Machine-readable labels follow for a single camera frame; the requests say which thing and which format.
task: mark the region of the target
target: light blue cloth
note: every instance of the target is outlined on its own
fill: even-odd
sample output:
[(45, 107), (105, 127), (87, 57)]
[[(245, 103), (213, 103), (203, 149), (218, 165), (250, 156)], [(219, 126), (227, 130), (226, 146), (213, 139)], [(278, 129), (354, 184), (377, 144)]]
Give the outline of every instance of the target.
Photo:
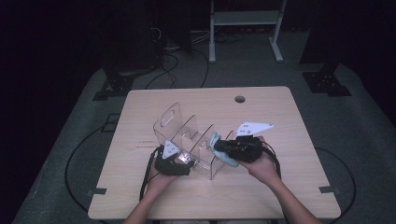
[(222, 162), (224, 162), (232, 167), (237, 167), (239, 165), (239, 163), (236, 160), (231, 159), (227, 153), (217, 151), (215, 149), (215, 144), (220, 139), (221, 139), (221, 136), (218, 135), (217, 132), (212, 133), (212, 136), (210, 138), (210, 150), (212, 150), (213, 154), (215, 154), (216, 157), (219, 158), (219, 160), (221, 160)]

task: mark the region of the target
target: hand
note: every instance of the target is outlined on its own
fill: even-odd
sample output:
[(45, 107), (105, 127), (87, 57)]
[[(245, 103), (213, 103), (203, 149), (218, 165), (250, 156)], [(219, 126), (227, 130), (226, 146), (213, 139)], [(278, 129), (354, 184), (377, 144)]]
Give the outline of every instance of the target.
[[(262, 136), (258, 137), (261, 141), (264, 141)], [(252, 163), (246, 163), (243, 161), (238, 161), (241, 165), (245, 166), (248, 173), (256, 177), (263, 184), (269, 186), (274, 181), (280, 180), (276, 173), (276, 167), (269, 155), (262, 153), (262, 155)]]
[(155, 160), (152, 162), (151, 168), (148, 174), (148, 186), (146, 193), (153, 193), (158, 196), (162, 194), (168, 186), (178, 178), (178, 175), (163, 175), (157, 169), (155, 169)]

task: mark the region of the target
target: gray carpet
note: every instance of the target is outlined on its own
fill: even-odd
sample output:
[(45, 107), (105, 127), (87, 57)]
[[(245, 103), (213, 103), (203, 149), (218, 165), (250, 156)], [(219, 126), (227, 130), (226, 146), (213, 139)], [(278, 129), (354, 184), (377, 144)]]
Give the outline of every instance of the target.
[[(337, 68), (335, 75), (352, 96), (329, 97), (309, 90), (302, 72), (318, 70), (320, 64), (299, 65), (307, 35), (280, 34), (278, 45), (283, 63), (275, 61), (268, 34), (246, 35), (244, 40), (232, 45), (217, 44), (217, 62), (209, 65), (204, 87), (289, 87), (314, 145), (340, 157), (356, 179), (356, 201), (337, 223), (394, 223), (395, 128), (363, 88), (359, 77), (343, 65)], [(194, 48), (208, 55), (207, 43)], [(178, 57), (178, 65), (172, 71), (177, 78), (176, 88), (199, 88), (205, 78), (205, 58), (196, 51), (192, 55), (186, 52), (173, 55)], [(174, 64), (175, 59), (165, 57), (164, 67), (171, 68)], [(162, 72), (159, 68), (137, 78), (133, 89), (145, 89)], [(64, 172), (78, 144), (103, 125), (108, 114), (122, 110), (125, 97), (92, 100), (105, 78), (103, 70), (92, 75), (14, 223), (98, 223), (89, 219), (86, 212), (72, 201), (65, 187)], [(174, 88), (172, 82), (165, 75), (148, 88)], [(85, 208), (90, 205), (89, 191), (96, 187), (112, 134), (94, 133), (78, 148), (68, 167), (70, 189)], [(341, 209), (346, 209), (353, 194), (347, 170), (329, 153), (319, 151), (318, 156), (331, 185), (340, 190), (336, 198)], [(121, 220), (106, 222), (120, 223)]]

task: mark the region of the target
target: person's right hand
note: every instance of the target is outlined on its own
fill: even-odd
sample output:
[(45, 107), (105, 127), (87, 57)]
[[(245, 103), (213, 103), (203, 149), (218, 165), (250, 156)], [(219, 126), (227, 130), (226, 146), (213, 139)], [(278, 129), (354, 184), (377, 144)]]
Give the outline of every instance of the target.
[(238, 162), (247, 168), (250, 175), (256, 177), (267, 186), (270, 186), (275, 181), (280, 180), (273, 160), (266, 153), (262, 153), (262, 155), (252, 163), (246, 163), (243, 161)]

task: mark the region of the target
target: person's left hand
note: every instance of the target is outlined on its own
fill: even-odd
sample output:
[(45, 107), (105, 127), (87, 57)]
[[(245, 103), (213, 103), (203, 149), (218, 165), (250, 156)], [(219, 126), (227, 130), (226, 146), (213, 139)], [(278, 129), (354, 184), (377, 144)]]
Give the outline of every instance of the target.
[(146, 189), (147, 193), (153, 193), (156, 196), (162, 194), (168, 186), (178, 178), (178, 175), (163, 175), (157, 169), (155, 169), (155, 160), (153, 161), (148, 174), (148, 186)]

